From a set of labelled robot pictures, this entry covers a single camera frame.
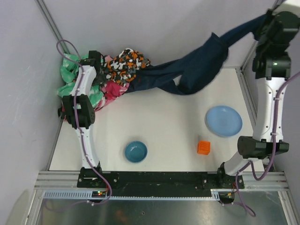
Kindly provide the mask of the green white tie-dye cloth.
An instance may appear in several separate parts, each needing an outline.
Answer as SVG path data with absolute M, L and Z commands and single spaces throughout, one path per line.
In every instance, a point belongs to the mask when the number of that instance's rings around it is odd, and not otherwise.
M 60 74 L 62 80 L 66 83 L 64 86 L 57 89 L 57 95 L 61 98 L 68 96 L 75 86 L 75 82 L 78 76 L 79 67 L 77 64 L 70 62 L 67 59 L 63 59 L 63 63 L 60 67 Z M 100 90 L 99 85 L 92 85 L 90 89 L 89 99 L 93 106 L 96 106 L 100 103 L 102 97 L 104 96 L 103 92 Z

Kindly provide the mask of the navy blue denim jeans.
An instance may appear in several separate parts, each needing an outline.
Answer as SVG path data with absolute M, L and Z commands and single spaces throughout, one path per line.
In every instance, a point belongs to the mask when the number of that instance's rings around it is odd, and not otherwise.
M 213 81 L 227 60 L 229 48 L 246 36 L 255 34 L 266 15 L 233 28 L 222 36 L 212 33 L 200 47 L 186 56 L 137 71 L 127 93 L 160 88 L 175 95 L 192 95 Z

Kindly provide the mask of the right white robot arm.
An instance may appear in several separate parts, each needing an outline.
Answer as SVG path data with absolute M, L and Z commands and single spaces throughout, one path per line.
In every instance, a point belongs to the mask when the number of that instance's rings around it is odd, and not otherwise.
M 252 136 L 240 136 L 237 152 L 223 162 L 217 172 L 237 177 L 257 160 L 269 157 L 270 162 L 261 177 L 270 170 L 274 157 L 286 153 L 289 144 L 282 134 L 282 113 L 285 89 L 299 74 L 291 76 L 291 59 L 287 48 L 300 30 L 300 13 L 296 6 L 291 9 L 268 10 L 261 26 L 255 32 L 258 44 L 252 70 L 258 91 L 258 106 Z

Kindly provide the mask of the orange black patterned cloth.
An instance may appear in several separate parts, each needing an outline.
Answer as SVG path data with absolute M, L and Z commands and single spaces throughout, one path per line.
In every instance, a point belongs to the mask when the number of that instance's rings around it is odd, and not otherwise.
M 106 59 L 103 73 L 106 80 L 126 86 L 136 78 L 137 70 L 149 67 L 151 61 L 141 52 L 126 48 L 114 58 Z

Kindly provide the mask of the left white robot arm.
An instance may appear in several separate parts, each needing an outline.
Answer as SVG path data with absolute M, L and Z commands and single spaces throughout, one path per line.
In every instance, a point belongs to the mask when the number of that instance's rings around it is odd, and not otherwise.
M 102 172 L 96 153 L 93 124 L 95 110 L 89 99 L 90 89 L 101 68 L 101 54 L 89 51 L 88 58 L 79 61 L 78 77 L 69 95 L 62 98 L 67 122 L 75 129 L 82 154 L 82 175 Z

